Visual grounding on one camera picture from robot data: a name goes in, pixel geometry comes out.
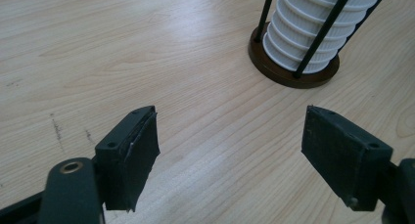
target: brown circular base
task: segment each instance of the brown circular base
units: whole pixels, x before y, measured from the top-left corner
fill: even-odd
[[[266,25],[262,31],[260,42],[254,41],[257,28],[253,31],[248,48],[251,61],[266,77],[288,87],[309,89],[327,83],[338,71],[340,60],[339,56],[336,55],[336,57],[333,58],[333,60],[331,60],[330,63],[321,71],[313,74],[303,74],[300,78],[294,78],[293,71],[289,71],[275,64],[265,53],[262,46],[262,37],[267,27],[268,26]]]

